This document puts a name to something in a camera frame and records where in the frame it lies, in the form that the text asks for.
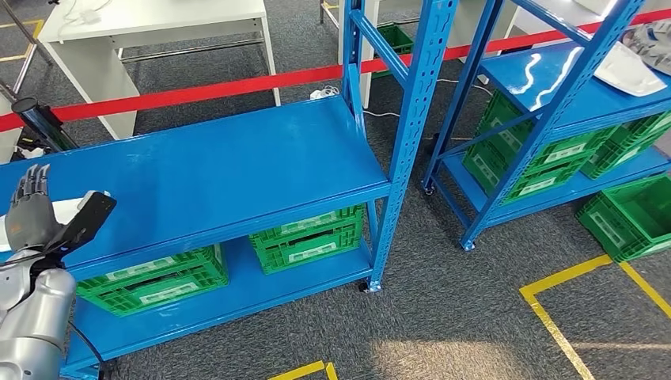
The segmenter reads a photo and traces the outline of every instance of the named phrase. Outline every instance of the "green plastic crate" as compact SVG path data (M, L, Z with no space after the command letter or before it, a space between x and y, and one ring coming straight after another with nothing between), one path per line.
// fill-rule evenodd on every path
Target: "green plastic crate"
M255 247L261 268L266 274L309 263L359 247L362 236L362 214L346 218L336 225L296 237L275 245Z
M463 160L464 167L475 177L480 187L488 195L494 191L507 170L507 164L490 155L492 151L493 149L489 151L478 150L474 154L467 154ZM579 160L565 162L540 172L523 175L503 199L502 204L532 196L541 190L548 190L566 183L580 169L588 157L589 155L583 154Z
M343 220L361 220L362 217L363 204L358 204L251 234L249 240L255 249L260 249L331 229L333 226L341 225Z
M500 92L496 92L492 97L487 111L478 126L477 135L485 133L506 121L512 120L521 115L521 112L515 108ZM525 121L518 125L507 128L497 135L491 136L487 141L492 143L496 150L503 156L506 162L511 162L522 144L529 137L533 129L531 121ZM557 142L551 142L532 159L528 164L525 175L538 173L562 165L567 162L575 161L576 157L582 154L593 153L601 146L615 131L614 127L600 131L594 131L563 139Z
M628 161L649 148L663 134L664 131L658 132L656 135L648 136L646 139L630 146L621 146L609 139L594 152L589 160L585 162L585 165L580 168L580 171L589 178L597 179L619 164Z
M577 214L615 261L671 248L671 179L667 174L610 188Z
M671 128L671 111L644 117L617 128L610 140L623 147L634 146L651 136L663 135Z
M222 247L212 245L80 281L77 294L123 317L224 287L228 282Z
M397 54L400 55L412 53L412 46L415 43L412 42L412 38L410 38L410 36L407 35L398 25L381 26L377 28L377 31L380 32L382 37L385 38L385 40ZM391 74L389 70L378 71L377 73L373 73L371 78L375 79L387 76L389 74Z

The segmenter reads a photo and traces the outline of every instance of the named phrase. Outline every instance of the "robot finger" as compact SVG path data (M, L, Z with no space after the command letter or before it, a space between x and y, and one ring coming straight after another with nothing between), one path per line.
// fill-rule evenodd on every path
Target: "robot finger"
M41 192L42 194L47 195L47 173L49 173L50 168L51 165L47 164L37 171L35 178L35 192Z
M25 182L23 183L24 196L29 196L35 192L35 174L38 167L39 166L35 164L29 167L28 171L25 172Z
M17 204L19 199L23 197L23 186L25 184L25 176L21 177L19 180L19 184L17 185L17 189L14 190L14 194L12 194L12 206Z

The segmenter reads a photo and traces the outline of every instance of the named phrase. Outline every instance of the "gray carpet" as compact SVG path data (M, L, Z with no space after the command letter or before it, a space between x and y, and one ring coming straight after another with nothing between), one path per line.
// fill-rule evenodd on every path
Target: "gray carpet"
M37 0L13 5L26 20L45 17L51 8ZM336 61L336 31L318 24L316 0L267 0L266 5L279 71ZM2 49L20 50L10 47L3 33L0 29ZM0 77L13 80L17 68L17 63L0 63ZM460 69L459 63L446 63L441 77L456 78ZM257 47L136 63L128 70L142 93L265 74ZM282 99L305 99L323 85L282 89ZM457 218L443 199L425 196L419 188L428 138L440 128L453 86L440 83L434 95L381 293L358 293L356 284L325 291L124 356L115 378L263 379L325 360L335 364L341 379L579 379L518 289L599 256L601 248L573 216L577 205L567 204L491 228L479 237L476 250L461 250ZM50 105L82 101L60 70L39 58L22 94ZM457 135L472 135L486 103L485 92L472 92ZM147 133L272 105L266 91L144 111L136 130ZM370 111L399 107L393 78L376 79ZM370 145L385 167L396 122L366 116ZM109 139L96 120L66 128L82 145ZM633 266L671 300L669 254ZM668 378L671 321L618 267L597 269L538 299L596 378Z

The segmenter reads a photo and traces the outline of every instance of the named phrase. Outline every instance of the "black pole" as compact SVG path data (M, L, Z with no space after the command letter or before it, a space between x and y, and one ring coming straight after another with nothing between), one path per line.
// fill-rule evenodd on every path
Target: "black pole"
M37 104L34 97L25 97L12 104L12 111L19 115L25 125L49 145L52 151L62 152L78 148L78 145L61 128L63 122L49 106Z

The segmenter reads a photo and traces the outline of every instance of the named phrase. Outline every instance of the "red barrier tape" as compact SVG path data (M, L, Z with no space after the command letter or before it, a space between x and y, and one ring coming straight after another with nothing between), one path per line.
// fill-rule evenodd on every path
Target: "red barrier tape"
M671 18L671 9L658 10L654 12L642 13L636 16L632 25L646 24L649 22ZM586 32L594 33L597 31L600 22L582 25L581 29ZM493 40L487 45L487 51L501 51L515 48L522 48L534 44L541 44L554 40L562 40L566 37L556 30L531 34L528 36L511 37L501 40ZM468 55L470 45L450 47L445 50L443 60L457 59ZM411 55L402 55L401 59L410 64ZM362 73L386 70L386 65L381 59L372 59L362 62ZM277 75L267 75L263 77L254 77L241 79L234 82L216 83L213 85L201 85L186 89L173 89L160 93L148 93L138 97L125 97L110 101L98 101L89 104L75 104L64 107L54 108L54 114L62 121L73 121L79 119L89 119L96 116L111 115L120 112L138 111L143 109L168 107L170 105L181 105L195 101L206 101L219 97L230 97L243 93L253 93L275 87L288 87L303 85L312 82L322 82L330 79L340 78L343 73L343 67L339 65L324 66L313 69L292 71ZM0 132L8 131L21 127L23 122L14 115L8 114L0 116Z

